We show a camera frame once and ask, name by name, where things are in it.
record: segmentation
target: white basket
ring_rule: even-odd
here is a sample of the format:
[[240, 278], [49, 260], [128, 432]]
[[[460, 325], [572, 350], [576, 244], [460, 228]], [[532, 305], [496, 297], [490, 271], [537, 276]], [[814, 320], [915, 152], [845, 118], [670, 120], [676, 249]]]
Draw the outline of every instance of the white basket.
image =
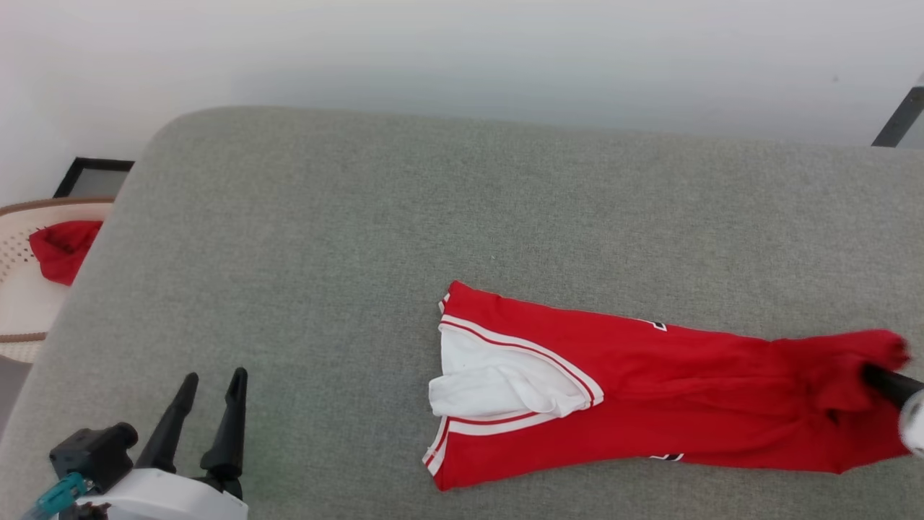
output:
[[113, 199], [51, 199], [0, 208], [0, 355], [32, 363], [68, 287], [42, 276], [29, 236], [71, 220], [105, 220]]

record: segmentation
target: red garment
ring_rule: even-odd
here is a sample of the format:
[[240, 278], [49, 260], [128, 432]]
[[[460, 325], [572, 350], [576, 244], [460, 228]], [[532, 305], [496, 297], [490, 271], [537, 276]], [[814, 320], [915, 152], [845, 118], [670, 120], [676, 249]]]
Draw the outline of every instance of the red garment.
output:
[[441, 490], [627, 457], [842, 473], [908, 453], [898, 412], [860, 379], [865, 363], [907, 361], [888, 330], [767, 341], [552, 309], [458, 281], [441, 306], [444, 334], [544, 356], [586, 396], [565, 417], [444, 417], [424, 457]]
[[74, 283], [102, 225], [102, 221], [74, 220], [32, 233], [29, 245], [39, 261], [42, 275], [64, 285]]

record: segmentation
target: black metal frame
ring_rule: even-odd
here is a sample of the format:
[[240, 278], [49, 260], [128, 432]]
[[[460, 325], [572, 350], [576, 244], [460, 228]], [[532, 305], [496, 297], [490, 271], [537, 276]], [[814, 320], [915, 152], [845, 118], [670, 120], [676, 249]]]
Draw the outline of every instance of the black metal frame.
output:
[[135, 161], [117, 161], [114, 159], [90, 159], [88, 157], [77, 157], [67, 169], [67, 174], [61, 180], [61, 184], [55, 191], [55, 199], [67, 197], [74, 186], [77, 185], [77, 179], [85, 169], [99, 169], [102, 171], [129, 171], [135, 165]]

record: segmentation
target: gray couch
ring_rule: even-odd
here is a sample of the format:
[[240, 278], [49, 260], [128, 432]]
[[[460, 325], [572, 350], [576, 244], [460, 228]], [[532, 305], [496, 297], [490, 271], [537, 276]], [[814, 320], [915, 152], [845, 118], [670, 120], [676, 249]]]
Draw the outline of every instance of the gray couch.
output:
[[32, 365], [0, 355], [0, 440]]
[[129, 176], [20, 396], [0, 518], [53, 482], [46, 455], [76, 428], [146, 439], [191, 370], [176, 461], [199, 475], [238, 365], [255, 520], [924, 515], [910, 458], [840, 477], [623, 460], [440, 493], [420, 457], [453, 279], [764, 338], [891, 328], [919, 349], [924, 155], [286, 108], [180, 118]]

